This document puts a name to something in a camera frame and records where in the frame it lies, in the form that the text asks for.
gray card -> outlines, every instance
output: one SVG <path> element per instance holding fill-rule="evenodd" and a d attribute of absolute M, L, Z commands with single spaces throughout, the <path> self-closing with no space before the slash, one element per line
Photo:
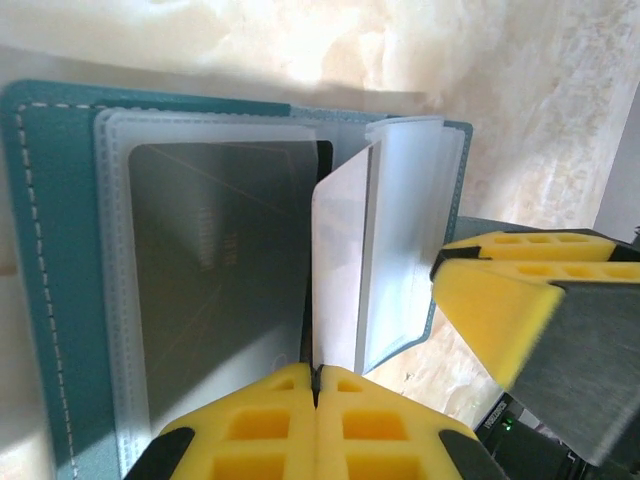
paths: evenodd
<path fill-rule="evenodd" d="M 315 142 L 129 158 L 151 430 L 298 361 Z"/>

yellow foam pad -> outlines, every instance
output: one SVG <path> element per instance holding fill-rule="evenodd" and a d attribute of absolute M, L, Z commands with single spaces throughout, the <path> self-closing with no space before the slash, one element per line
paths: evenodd
<path fill-rule="evenodd" d="M 564 296 L 564 290 L 546 283 L 548 277 L 527 274 L 524 268 L 518 270 L 518 265 L 447 260 L 433 285 L 436 304 L 505 389 L 515 381 Z M 522 265 L 532 269 L 545 266 Z"/>
<path fill-rule="evenodd" d="M 296 364 L 196 410 L 162 433 L 195 436 L 172 478 L 312 480 L 315 408 L 309 365 Z"/>
<path fill-rule="evenodd" d="M 447 244 L 444 249 L 480 247 L 479 258 L 493 260 L 563 260 L 606 262 L 615 243 L 573 232 L 494 232 Z"/>
<path fill-rule="evenodd" d="M 439 433 L 470 428 L 343 368 L 321 383 L 316 409 L 292 365 L 167 425 L 195 431 L 172 480 L 462 479 Z"/>
<path fill-rule="evenodd" d="M 322 370 L 317 425 L 322 480 L 460 479 L 438 433 L 476 439 L 462 423 L 340 367 Z"/>

white stitching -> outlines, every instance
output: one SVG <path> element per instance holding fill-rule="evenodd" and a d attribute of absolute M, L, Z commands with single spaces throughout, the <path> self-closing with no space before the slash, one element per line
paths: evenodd
<path fill-rule="evenodd" d="M 40 223 L 40 216 L 38 215 L 38 202 L 35 187 L 33 185 L 33 172 L 31 169 L 31 159 L 29 157 L 29 148 L 27 144 L 27 133 L 24 128 L 24 119 L 22 118 L 22 112 L 29 107 L 36 108 L 80 108 L 80 109 L 103 109 L 104 105 L 70 105 L 68 103 L 57 103 L 50 105 L 48 103 L 33 102 L 31 104 L 20 105 L 15 115 L 16 125 L 18 127 L 18 137 L 20 139 L 20 145 L 22 147 L 22 164 L 25 172 L 25 183 L 27 185 L 27 193 L 29 195 L 29 202 L 31 203 L 31 217 L 33 218 L 33 227 L 36 233 L 36 257 L 38 259 L 38 268 L 42 274 L 42 288 L 47 308 L 47 316 L 49 318 L 49 327 L 51 329 L 51 338 L 53 340 L 53 351 L 56 357 L 56 373 L 58 376 L 58 387 L 60 389 L 60 398 L 62 400 L 62 414 L 65 421 L 65 429 L 67 432 L 67 443 L 69 444 L 69 461 L 71 463 L 71 470 L 73 479 L 78 478 L 78 464 L 75 457 L 75 449 L 73 447 L 73 433 L 71 428 L 71 410 L 69 408 L 69 401 L 67 399 L 64 383 L 64 368 L 62 363 L 62 354 L 60 352 L 60 345 L 58 343 L 58 328 L 56 326 L 56 318 L 54 316 L 53 301 L 51 300 L 51 290 L 49 289 L 49 274 L 47 272 L 47 264 L 44 259 L 44 239 L 42 237 L 42 225 Z"/>

marble surface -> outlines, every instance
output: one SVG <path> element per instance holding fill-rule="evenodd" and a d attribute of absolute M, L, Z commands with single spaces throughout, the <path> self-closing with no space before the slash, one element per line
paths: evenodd
<path fill-rule="evenodd" d="M 475 127 L 461 213 L 590 226 L 640 78 L 639 30 L 636 0 L 4 0 L 0 83 L 29 76 L 443 113 Z M 16 258 L 0 172 L 8 276 Z M 469 424 L 497 394 L 439 312 L 426 343 L 369 377 Z M 11 412 L 0 422 L 32 424 L 30 412 Z M 46 451 L 44 435 L 31 442 L 37 428 L 16 431 L 0 478 L 31 478 L 25 465 Z"/>

teal leather cover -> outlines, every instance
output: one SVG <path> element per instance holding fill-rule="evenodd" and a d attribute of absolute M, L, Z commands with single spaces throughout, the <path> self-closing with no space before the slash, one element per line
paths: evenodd
<path fill-rule="evenodd" d="M 113 107 L 279 117 L 292 114 L 292 107 L 286 104 L 41 81 L 21 81 L 5 89 L 0 101 L 1 125 L 21 270 L 57 477 L 65 480 L 120 476 L 93 158 L 94 118 L 101 109 Z M 301 111 L 304 109 L 295 108 L 295 116 L 301 116 Z M 317 113 L 309 111 L 310 117 L 316 115 L 313 112 Z M 452 203 L 450 239 L 471 126 L 446 124 L 467 134 Z M 430 332 L 431 317 L 424 338 Z"/>

